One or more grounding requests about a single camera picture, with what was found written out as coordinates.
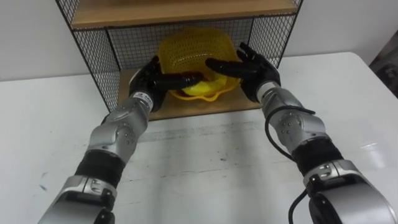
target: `yellow plastic basket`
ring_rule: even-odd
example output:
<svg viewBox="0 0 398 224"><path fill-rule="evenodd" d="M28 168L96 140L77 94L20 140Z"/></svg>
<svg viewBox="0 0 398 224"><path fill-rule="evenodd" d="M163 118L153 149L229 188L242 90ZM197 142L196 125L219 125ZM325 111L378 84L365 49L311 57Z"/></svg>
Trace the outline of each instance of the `yellow plastic basket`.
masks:
<svg viewBox="0 0 398 224"><path fill-rule="evenodd" d="M181 100L203 99L215 101L222 93L233 90L240 79L231 78L210 70L205 60L215 58L239 61L231 39L223 31L214 28L186 27L168 36L159 45L159 62L162 73L202 72L208 81L170 93Z"/></svg>

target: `white wall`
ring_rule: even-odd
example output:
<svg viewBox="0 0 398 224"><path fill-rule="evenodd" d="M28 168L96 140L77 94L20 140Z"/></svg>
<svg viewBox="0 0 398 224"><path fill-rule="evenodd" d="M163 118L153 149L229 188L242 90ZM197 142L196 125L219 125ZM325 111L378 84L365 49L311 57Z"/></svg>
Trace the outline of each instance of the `white wall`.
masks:
<svg viewBox="0 0 398 224"><path fill-rule="evenodd" d="M54 0L0 1L0 81L88 73Z"/></svg>
<svg viewBox="0 0 398 224"><path fill-rule="evenodd" d="M2 0L0 28L0 80L88 73L54 0ZM370 63L397 29L398 0L304 0L286 55Z"/></svg>
<svg viewBox="0 0 398 224"><path fill-rule="evenodd" d="M398 0L304 0L286 55L352 51L370 64L398 30Z"/></svg>

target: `wire mesh panel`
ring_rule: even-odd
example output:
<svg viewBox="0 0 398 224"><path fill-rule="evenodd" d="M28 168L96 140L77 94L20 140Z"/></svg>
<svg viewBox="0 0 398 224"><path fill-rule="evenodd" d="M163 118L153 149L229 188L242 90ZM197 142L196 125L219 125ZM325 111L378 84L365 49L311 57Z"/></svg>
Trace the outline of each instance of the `wire mesh panel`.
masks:
<svg viewBox="0 0 398 224"><path fill-rule="evenodd" d="M120 69L105 30L73 30L79 0L56 0L108 110L117 107Z"/></svg>
<svg viewBox="0 0 398 224"><path fill-rule="evenodd" d="M121 69L139 68L157 53L158 45L168 35L186 26L214 27L225 31L235 47L247 42L252 19L194 21L168 25L144 26L109 30Z"/></svg>
<svg viewBox="0 0 398 224"><path fill-rule="evenodd" d="M79 0L56 0L60 6L61 11L65 15L68 25L71 24L73 15L75 15Z"/></svg>
<svg viewBox="0 0 398 224"><path fill-rule="evenodd" d="M120 71L105 30L75 32L81 51L109 110L118 102Z"/></svg>
<svg viewBox="0 0 398 224"><path fill-rule="evenodd" d="M253 22L250 46L263 54L276 67L284 54L289 35L297 15L275 15L274 17L256 18Z"/></svg>

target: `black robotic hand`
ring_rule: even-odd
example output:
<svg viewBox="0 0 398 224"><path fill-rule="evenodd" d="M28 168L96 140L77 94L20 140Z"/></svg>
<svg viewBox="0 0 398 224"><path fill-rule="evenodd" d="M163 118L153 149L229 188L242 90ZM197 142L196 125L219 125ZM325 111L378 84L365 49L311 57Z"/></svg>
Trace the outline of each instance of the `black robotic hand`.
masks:
<svg viewBox="0 0 398 224"><path fill-rule="evenodd" d="M236 53L242 62L226 62L209 58L207 67L217 73L241 78L241 88L244 94L253 102L258 102L257 90L265 82L276 82L280 85L280 76L276 68L262 55L258 54L247 44L241 43L241 50Z"/></svg>
<svg viewBox="0 0 398 224"><path fill-rule="evenodd" d="M167 90L180 90L196 85L202 80L203 75L197 72L162 74L159 58L155 56L131 79L129 96L138 91L147 93L154 102L151 112L156 112L162 106Z"/></svg>

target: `shelf unit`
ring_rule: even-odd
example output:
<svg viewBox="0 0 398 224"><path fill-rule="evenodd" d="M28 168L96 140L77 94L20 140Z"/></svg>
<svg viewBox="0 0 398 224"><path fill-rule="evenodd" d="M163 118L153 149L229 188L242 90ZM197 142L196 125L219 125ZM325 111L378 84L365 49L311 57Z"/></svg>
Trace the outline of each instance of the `shelf unit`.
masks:
<svg viewBox="0 0 398 224"><path fill-rule="evenodd" d="M240 42L248 43L278 67L303 3L303 0L55 1L109 111L128 97L127 81L132 71L157 53L162 39L185 26L221 29L231 37L235 47ZM258 107L241 90L227 93L213 103L179 101L167 96L162 109L151 119Z"/></svg>

